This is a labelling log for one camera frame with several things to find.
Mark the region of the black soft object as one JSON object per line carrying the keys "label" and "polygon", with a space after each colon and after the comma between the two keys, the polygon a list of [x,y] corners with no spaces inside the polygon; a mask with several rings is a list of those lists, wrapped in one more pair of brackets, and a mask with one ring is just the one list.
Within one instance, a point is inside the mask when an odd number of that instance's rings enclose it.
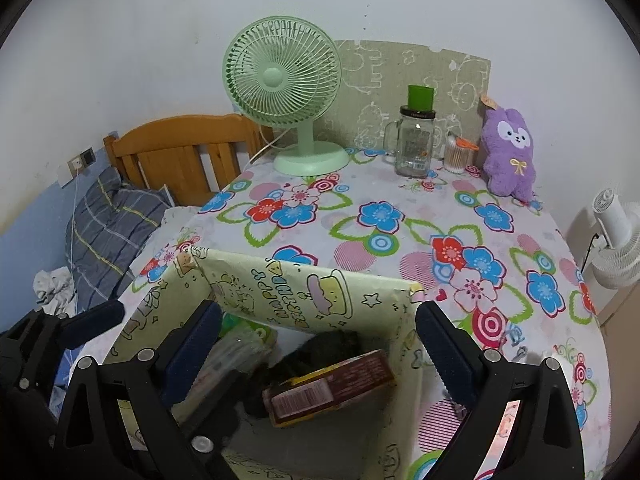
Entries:
{"label": "black soft object", "polygon": [[294,377],[303,377],[316,370],[363,354],[360,335],[351,330],[336,330],[314,335],[295,351],[273,366],[263,362],[250,375],[242,396],[244,412],[250,417],[268,416],[262,393]]}

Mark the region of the white crumpled cloth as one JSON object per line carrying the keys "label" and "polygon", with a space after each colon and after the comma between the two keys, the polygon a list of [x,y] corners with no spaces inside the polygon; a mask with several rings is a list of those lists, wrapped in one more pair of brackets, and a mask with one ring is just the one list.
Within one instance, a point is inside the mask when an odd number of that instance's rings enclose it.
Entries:
{"label": "white crumpled cloth", "polygon": [[37,272],[32,289],[38,306],[48,315],[66,314],[70,318],[76,315],[76,288],[67,266],[61,266],[51,272]]}

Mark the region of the beige door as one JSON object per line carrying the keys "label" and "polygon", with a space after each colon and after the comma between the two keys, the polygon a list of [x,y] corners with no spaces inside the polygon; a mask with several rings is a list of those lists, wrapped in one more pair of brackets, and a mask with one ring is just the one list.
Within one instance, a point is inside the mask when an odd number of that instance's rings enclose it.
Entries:
{"label": "beige door", "polygon": [[639,283],[616,292],[600,320],[611,383],[612,464],[639,423]]}

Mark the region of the clear plastic pen pack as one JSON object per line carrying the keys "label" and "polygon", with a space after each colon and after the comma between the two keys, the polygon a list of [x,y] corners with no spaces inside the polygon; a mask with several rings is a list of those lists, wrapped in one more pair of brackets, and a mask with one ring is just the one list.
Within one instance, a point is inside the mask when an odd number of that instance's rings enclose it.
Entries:
{"label": "clear plastic pen pack", "polygon": [[186,398],[171,409],[171,414],[180,426],[186,423],[203,405],[206,396],[231,372],[250,374],[268,358],[271,351],[252,336],[252,333],[230,332],[213,345]]}

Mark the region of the green tissue box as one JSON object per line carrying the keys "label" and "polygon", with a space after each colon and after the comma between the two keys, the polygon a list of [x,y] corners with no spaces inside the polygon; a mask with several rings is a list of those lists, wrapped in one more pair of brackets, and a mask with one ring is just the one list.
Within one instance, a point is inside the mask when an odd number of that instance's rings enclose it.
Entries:
{"label": "green tissue box", "polygon": [[277,342],[277,332],[264,324],[256,323],[246,318],[240,318],[237,315],[224,312],[222,316],[222,325],[218,334],[219,338],[226,336],[230,332],[238,334],[252,333],[254,340],[259,340],[262,345],[271,351]]}

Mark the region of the grey plaid pillow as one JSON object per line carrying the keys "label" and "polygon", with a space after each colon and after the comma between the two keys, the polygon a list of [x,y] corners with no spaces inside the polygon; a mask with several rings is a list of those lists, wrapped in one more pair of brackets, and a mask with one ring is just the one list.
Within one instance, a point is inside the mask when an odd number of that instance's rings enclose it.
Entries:
{"label": "grey plaid pillow", "polygon": [[67,225],[65,255],[82,313],[118,298],[134,280],[131,263],[160,227],[168,198],[137,188],[114,167],[103,170],[78,200]]}

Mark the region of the yellow cartoon storage box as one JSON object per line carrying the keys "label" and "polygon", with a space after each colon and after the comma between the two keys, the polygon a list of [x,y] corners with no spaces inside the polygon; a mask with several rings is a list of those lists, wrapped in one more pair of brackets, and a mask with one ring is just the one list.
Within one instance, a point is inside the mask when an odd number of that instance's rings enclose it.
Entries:
{"label": "yellow cartoon storage box", "polygon": [[396,379],[374,430],[365,479],[412,479],[423,373],[411,364],[422,344],[414,330],[420,285],[396,278],[325,269],[192,246],[175,255],[122,326],[105,361],[118,363],[157,348],[205,298],[260,324],[307,333],[354,330],[382,340]]}

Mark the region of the floral tablecloth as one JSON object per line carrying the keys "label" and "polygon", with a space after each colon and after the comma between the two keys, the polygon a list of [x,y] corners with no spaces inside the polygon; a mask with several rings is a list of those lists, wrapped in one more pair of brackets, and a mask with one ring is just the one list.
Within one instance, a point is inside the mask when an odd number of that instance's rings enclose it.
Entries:
{"label": "floral tablecloth", "polygon": [[[106,363],[122,326],[175,255],[192,246],[419,284],[484,349],[511,361],[555,358],[575,409],[585,475],[603,476],[610,443],[608,358],[585,279],[553,218],[536,202],[497,197],[477,170],[434,169],[424,180],[398,176],[376,151],[354,151],[348,165],[320,177],[279,174],[262,160],[216,195],[162,248],[122,294],[121,326],[85,348]],[[307,333],[264,324],[279,353]],[[420,479],[459,425],[427,353],[416,430]],[[276,429],[243,422],[228,460],[247,479],[364,479],[374,430],[390,399]]]}

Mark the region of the red brown snack box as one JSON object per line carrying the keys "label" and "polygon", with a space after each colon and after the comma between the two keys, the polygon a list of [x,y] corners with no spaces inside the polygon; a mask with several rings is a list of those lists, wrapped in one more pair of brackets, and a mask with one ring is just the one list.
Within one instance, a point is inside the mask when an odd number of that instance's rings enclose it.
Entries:
{"label": "red brown snack box", "polygon": [[340,410],[395,384],[386,354],[375,350],[289,379],[265,390],[262,397],[272,426],[284,428]]}

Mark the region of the white standing fan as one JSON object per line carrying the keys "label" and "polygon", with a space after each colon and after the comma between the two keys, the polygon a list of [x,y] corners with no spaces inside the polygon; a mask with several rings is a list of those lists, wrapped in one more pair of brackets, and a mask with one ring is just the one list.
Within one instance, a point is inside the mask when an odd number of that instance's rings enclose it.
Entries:
{"label": "white standing fan", "polygon": [[639,279],[639,204],[620,201],[612,188],[599,192],[591,204],[598,230],[582,260],[594,279],[606,289],[621,289]]}

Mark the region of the purple plush bunny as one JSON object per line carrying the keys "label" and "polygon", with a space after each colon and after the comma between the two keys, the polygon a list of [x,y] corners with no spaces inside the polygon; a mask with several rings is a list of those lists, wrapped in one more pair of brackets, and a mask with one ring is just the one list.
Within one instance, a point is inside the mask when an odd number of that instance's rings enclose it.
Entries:
{"label": "purple plush bunny", "polygon": [[534,141],[521,113],[514,108],[488,108],[480,144],[486,153],[483,170],[489,191],[531,202],[536,179]]}

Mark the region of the toothpick jar orange lid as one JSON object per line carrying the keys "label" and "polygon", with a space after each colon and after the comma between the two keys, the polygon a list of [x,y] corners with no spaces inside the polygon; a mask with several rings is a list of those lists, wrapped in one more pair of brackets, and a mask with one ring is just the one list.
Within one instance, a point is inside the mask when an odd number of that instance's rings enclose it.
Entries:
{"label": "toothpick jar orange lid", "polygon": [[452,174],[463,174],[480,148],[462,136],[447,134],[442,166]]}

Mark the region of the glass mason jar mug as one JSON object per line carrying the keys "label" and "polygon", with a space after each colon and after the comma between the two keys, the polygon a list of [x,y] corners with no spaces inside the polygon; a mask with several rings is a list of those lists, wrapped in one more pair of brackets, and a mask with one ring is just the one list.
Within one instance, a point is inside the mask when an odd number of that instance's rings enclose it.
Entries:
{"label": "glass mason jar mug", "polygon": [[394,158],[401,176],[425,179],[430,171],[434,146],[435,113],[421,112],[403,105],[399,118],[384,128],[383,150]]}

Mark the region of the green cup on jar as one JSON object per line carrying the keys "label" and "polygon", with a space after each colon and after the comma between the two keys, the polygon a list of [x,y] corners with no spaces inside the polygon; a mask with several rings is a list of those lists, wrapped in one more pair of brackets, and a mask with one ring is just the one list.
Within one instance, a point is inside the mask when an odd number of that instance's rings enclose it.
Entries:
{"label": "green cup on jar", "polygon": [[409,110],[428,113],[434,110],[435,89],[420,84],[408,85],[407,107]]}

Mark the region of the green desk fan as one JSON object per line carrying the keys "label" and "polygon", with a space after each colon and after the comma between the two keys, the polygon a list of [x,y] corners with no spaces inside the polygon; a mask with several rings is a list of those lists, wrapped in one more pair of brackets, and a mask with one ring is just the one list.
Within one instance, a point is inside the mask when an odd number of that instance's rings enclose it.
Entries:
{"label": "green desk fan", "polygon": [[314,137],[314,122],[332,106],[342,82],[337,47],[317,25],[284,15],[249,24],[224,55],[222,81],[250,120],[296,131],[297,141],[274,159],[281,174],[314,177],[348,164],[341,145]]}

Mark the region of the green patterned cardboard panel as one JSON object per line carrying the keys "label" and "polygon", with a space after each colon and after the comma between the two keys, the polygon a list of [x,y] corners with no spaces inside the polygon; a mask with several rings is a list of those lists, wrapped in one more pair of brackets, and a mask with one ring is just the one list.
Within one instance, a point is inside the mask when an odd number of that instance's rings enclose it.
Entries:
{"label": "green patterned cardboard panel", "polygon": [[420,44],[338,40],[342,83],[332,106],[314,123],[318,140],[345,148],[380,150],[387,124],[399,118],[412,84],[434,90],[434,155],[444,154],[449,133],[480,140],[480,97],[488,90],[491,62],[453,50]]}

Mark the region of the wall power outlet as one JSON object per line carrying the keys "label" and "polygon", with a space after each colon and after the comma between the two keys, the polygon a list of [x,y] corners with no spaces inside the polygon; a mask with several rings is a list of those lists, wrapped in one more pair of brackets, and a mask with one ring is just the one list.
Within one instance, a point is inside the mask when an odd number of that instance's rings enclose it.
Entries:
{"label": "wall power outlet", "polygon": [[96,153],[92,148],[88,148],[79,155],[67,162],[68,170],[73,179],[79,176],[84,170],[96,162]]}

